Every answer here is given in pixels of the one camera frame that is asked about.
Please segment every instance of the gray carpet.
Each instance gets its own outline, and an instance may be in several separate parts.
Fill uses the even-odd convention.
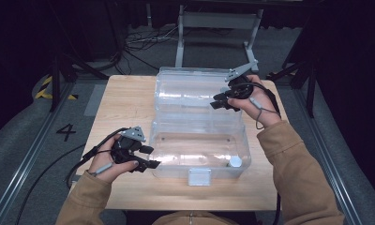
[[[272,28],[259,31],[253,49],[260,62],[260,76],[263,79],[269,72],[281,70],[281,65],[299,32],[299,29],[277,30]],[[241,66],[248,62],[242,47],[245,37],[248,36],[248,32],[236,30],[222,35],[203,30],[191,31],[186,36],[184,67],[235,68]],[[173,67],[176,41],[170,39],[148,50],[132,53],[157,68]],[[128,54],[125,54],[125,57],[119,63],[119,67],[123,72],[134,75],[154,76],[158,73],[156,69]],[[107,69],[104,73],[108,75],[120,74],[115,68]],[[288,78],[280,80],[277,89],[289,120],[306,142],[311,154],[319,159],[316,140],[309,129],[308,123],[303,119],[305,113],[300,110],[299,101],[289,86],[281,84],[286,81],[288,81]],[[32,90],[32,95],[41,86],[41,82]],[[86,142],[95,119],[104,84],[106,84],[105,81],[100,81],[93,75],[80,74],[79,80],[70,92],[70,94],[79,95],[78,99],[66,100],[59,113],[54,117],[48,135],[43,140],[39,155],[22,188],[17,190],[15,200],[11,200],[9,210],[3,214],[1,224],[15,223],[28,189],[47,166],[66,151]],[[11,182],[12,175],[35,141],[48,116],[50,107],[51,101],[49,99],[36,99],[31,106],[9,121],[0,131],[0,200]],[[318,125],[330,155],[337,165],[357,214],[363,224],[375,224],[375,192],[357,167],[348,146],[343,141],[323,100],[320,88],[316,90],[314,113],[315,123]],[[72,130],[76,133],[70,134],[67,142],[65,142],[66,135],[58,134],[56,131],[68,124],[73,125]],[[28,199],[20,224],[54,224],[59,209],[68,195],[68,189],[63,179],[68,170],[80,159],[82,152],[83,149],[81,148],[71,153],[45,173]],[[274,212],[258,212],[257,218],[262,220],[264,224],[271,224]],[[105,224],[125,224],[126,221],[121,210],[106,210],[103,219]]]

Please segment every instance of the wrist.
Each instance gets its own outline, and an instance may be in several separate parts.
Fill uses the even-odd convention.
[[[264,128],[268,128],[281,121],[281,118],[278,114],[273,112],[263,112],[259,121]]]

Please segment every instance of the black curtain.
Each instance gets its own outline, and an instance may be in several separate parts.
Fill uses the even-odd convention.
[[[32,89],[48,72],[49,47],[23,1],[0,1],[0,129],[33,102]]]
[[[124,20],[132,28],[148,25],[145,3],[123,3],[122,10]],[[179,6],[176,4],[150,4],[150,13],[152,27],[161,28],[166,24],[177,23]]]
[[[327,4],[311,16],[289,61],[315,58],[324,98],[375,189],[375,1]]]

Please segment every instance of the number 4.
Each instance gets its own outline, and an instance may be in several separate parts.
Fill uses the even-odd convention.
[[[65,137],[65,139],[64,139],[64,142],[67,142],[67,141],[68,141],[68,135],[69,135],[69,134],[72,134],[72,133],[76,133],[76,131],[71,130],[72,128],[73,128],[73,125],[68,124],[68,125],[66,125],[66,126],[64,126],[64,127],[62,127],[62,128],[60,128],[60,129],[58,129],[58,130],[56,131],[56,133],[63,133],[63,134],[66,134],[66,137]]]

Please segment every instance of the hand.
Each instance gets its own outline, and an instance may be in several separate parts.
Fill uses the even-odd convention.
[[[247,77],[252,83],[260,83],[263,85],[257,75],[248,75]],[[228,103],[236,108],[244,110],[254,120],[258,119],[258,122],[260,122],[265,128],[281,121],[278,114],[273,113],[276,110],[273,107],[272,101],[261,88],[254,87],[254,91],[252,92],[251,96],[254,97],[258,102],[260,102],[264,109],[272,112],[264,110],[262,110],[261,112],[261,110],[259,110],[249,101],[249,99],[230,98],[228,99]]]
[[[97,169],[113,163],[111,153],[107,150],[111,150],[115,141],[120,137],[119,134],[112,136],[106,141],[98,150],[97,155],[92,160],[91,166],[88,169],[89,173],[94,173]],[[97,175],[97,178],[112,183],[115,178],[120,174],[132,171],[138,166],[138,161],[129,161],[121,164],[113,164],[111,168]]]

